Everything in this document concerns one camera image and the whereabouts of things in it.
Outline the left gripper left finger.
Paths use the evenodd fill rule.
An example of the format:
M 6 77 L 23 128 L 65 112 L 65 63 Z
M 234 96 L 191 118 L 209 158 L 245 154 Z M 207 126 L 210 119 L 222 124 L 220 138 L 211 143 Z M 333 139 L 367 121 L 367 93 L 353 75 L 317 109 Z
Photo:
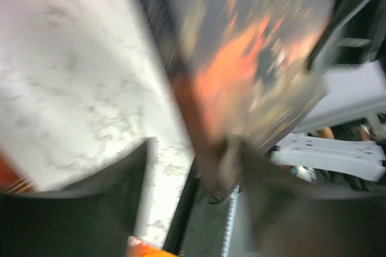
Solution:
M 59 191 L 1 193 L 1 256 L 126 256 L 149 150 Z

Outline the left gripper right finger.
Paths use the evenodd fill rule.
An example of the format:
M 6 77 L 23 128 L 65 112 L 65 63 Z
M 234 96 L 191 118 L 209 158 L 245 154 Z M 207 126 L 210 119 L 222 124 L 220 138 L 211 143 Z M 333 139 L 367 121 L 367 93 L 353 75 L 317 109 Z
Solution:
M 242 188 L 230 256 L 385 255 L 385 192 L 307 182 L 238 137 L 217 154 L 225 183 Z

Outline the A Tale of Two Cities book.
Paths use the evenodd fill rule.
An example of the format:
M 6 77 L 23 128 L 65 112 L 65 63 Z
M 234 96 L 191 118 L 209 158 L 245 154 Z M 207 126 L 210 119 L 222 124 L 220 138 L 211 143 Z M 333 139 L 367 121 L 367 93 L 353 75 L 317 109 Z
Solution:
M 196 81 L 210 141 L 272 142 L 311 96 L 306 59 L 335 0 L 206 0 Z

